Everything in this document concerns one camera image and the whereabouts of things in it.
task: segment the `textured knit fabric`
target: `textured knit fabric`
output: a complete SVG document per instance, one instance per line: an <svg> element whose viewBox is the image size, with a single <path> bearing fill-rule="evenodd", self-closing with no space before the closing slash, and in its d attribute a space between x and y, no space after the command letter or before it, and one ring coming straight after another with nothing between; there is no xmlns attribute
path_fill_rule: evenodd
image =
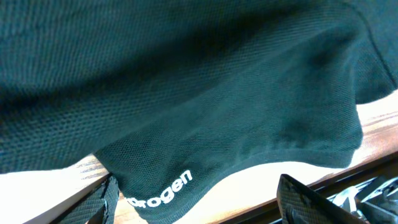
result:
<svg viewBox="0 0 398 224"><path fill-rule="evenodd" d="M104 207L102 224L113 224L118 200L118 182L111 176L76 205L54 220L53 223L85 224Z"/></svg>
<svg viewBox="0 0 398 224"><path fill-rule="evenodd" d="M2 1L0 173L94 153L142 218L171 223L248 167L346 167L356 104L397 88L397 15L397 0Z"/></svg>

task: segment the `wooden surface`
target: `wooden surface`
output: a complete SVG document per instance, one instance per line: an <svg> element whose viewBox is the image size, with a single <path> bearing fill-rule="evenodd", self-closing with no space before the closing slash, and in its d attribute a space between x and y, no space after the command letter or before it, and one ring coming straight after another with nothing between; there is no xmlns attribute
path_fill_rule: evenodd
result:
<svg viewBox="0 0 398 224"><path fill-rule="evenodd" d="M351 166L398 150L398 91L379 101L359 105L358 113L364 140L356 151ZM275 197L282 173L310 184L339 171L342 169L315 167L299 162L264 164L242 170L217 183L177 223L216 223L262 204ZM0 198L7 202L0 203L0 211L6 211L0 216L0 223L27 221L105 174L106 169L95 157L88 156L67 169L0 175ZM114 223L146 222L121 195Z"/></svg>

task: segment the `wood grain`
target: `wood grain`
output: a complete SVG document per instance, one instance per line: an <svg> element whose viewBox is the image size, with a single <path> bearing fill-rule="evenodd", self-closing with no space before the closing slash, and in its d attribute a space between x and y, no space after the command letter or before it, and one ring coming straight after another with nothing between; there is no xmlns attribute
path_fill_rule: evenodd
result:
<svg viewBox="0 0 398 224"><path fill-rule="evenodd" d="M357 106L364 139L362 146L355 152L350 167L398 150L397 102L398 91L379 101ZM304 184L310 184L339 171L342 169L328 169L299 162L281 162L251 167L217 183L177 223L217 223L218 220L262 204L275 197L279 176L283 173L290 174ZM33 177L37 184L48 182L52 184L39 186L35 194L48 195L48 198L41 197L39 205L38 203L24 203L22 208L24 212L21 212L20 201L27 199L32 201L35 198L32 194L28 194L29 191L26 193L27 189L21 186L26 185L27 180L33 179L33 173L0 175L0 182L6 183L6 190L9 188L14 192L12 196L0 193L0 198L5 198L6 201L12 200L6 203L7 207L0 208L1 211L9 211L0 216L0 223L21 223L23 220L29 220L107 173L108 171L92 155L67 169L34 172ZM15 217L15 211L18 211L18 218ZM146 221L139 217L121 195L114 223L146 223Z"/></svg>

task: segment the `teal garment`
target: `teal garment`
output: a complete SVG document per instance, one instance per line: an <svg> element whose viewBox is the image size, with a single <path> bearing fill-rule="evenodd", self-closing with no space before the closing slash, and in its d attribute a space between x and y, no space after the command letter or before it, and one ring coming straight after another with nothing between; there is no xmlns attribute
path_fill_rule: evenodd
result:
<svg viewBox="0 0 398 224"><path fill-rule="evenodd" d="M397 89L397 15L397 0L2 1L0 174L94 153L142 218L171 223L248 167L346 167L356 104Z"/></svg>

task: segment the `white lettering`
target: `white lettering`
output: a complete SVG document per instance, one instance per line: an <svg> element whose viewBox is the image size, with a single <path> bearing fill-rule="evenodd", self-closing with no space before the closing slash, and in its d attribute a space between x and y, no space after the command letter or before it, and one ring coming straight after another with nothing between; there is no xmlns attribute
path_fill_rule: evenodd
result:
<svg viewBox="0 0 398 224"><path fill-rule="evenodd" d="M167 187L160 195L160 199L162 199L163 203L169 203L173 198L174 192L171 187Z"/></svg>
<svg viewBox="0 0 398 224"><path fill-rule="evenodd" d="M146 208L145 203L150 207L158 207L162 202L165 204L171 202L174 198L174 192L179 192L182 187L188 183L189 180L192 180L191 172L189 170L186 170L180 175L180 179L175 180L172 183L171 187L167 187L161 193L160 198L154 197L149 199L148 201L137 200L135 198L127 198L127 201L130 203L130 205L134 207Z"/></svg>
<svg viewBox="0 0 398 224"><path fill-rule="evenodd" d="M160 205L160 203L162 203L161 199L156 197L156 198L151 198L147 201L147 205L150 207L158 207Z"/></svg>
<svg viewBox="0 0 398 224"><path fill-rule="evenodd" d="M182 183L181 179L177 179L172 184L172 190L174 192L179 192L184 184Z"/></svg>

